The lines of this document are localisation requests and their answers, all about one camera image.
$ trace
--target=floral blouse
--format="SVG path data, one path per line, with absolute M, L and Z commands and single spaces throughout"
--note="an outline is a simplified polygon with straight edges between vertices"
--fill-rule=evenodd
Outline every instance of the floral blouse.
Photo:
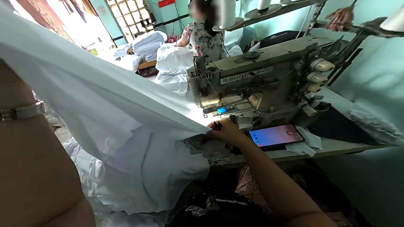
M 223 33 L 219 32 L 215 36 L 211 36 L 204 26 L 204 23 L 192 22 L 182 34 L 192 45 L 194 56 L 203 56 L 206 63 L 225 59 L 226 50 L 222 41 Z

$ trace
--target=sewing machine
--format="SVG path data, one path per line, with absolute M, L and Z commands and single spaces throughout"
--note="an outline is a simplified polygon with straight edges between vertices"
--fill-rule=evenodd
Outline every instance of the sewing machine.
M 316 114 L 306 94 L 321 90 L 342 47 L 305 36 L 210 64 L 194 57 L 189 86 L 206 117 L 231 116 L 246 130 L 290 124 L 300 109 Z

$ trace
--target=woman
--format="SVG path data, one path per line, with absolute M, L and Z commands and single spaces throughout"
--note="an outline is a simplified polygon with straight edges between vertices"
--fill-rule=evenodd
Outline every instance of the woman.
M 0 81 L 0 194 L 6 195 L 2 198 L 0 226 L 95 227 L 77 169 L 45 117 L 11 120 L 1 116 L 8 109 L 35 103 L 29 86 L 1 59 Z M 172 210 L 168 227 L 336 227 L 235 124 L 229 120 L 220 123 L 222 129 L 210 134 L 239 147 L 251 173 L 245 170 L 237 193 L 213 191 L 188 198 L 184 206 Z
M 224 32 L 213 31 L 217 17 L 212 0 L 192 0 L 189 4 L 193 20 L 184 30 L 177 46 L 192 45 L 194 56 L 203 56 L 206 63 L 226 58 Z

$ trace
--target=hair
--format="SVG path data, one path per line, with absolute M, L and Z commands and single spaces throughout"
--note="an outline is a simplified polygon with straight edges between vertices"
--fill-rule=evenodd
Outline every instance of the hair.
M 217 15 L 216 15 L 216 7 L 211 3 L 212 0 L 191 0 L 196 4 L 196 7 L 204 14 L 207 15 L 205 21 L 205 30 L 211 36 L 217 35 L 219 32 L 215 32 L 213 30 L 213 26 L 216 22 Z

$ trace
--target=phone screen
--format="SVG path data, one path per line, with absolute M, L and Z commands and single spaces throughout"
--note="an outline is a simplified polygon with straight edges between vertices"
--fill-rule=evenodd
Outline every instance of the phone screen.
M 296 128 L 289 124 L 273 128 L 264 128 L 250 131 L 254 143 L 259 147 L 303 141 L 304 138 L 299 134 Z

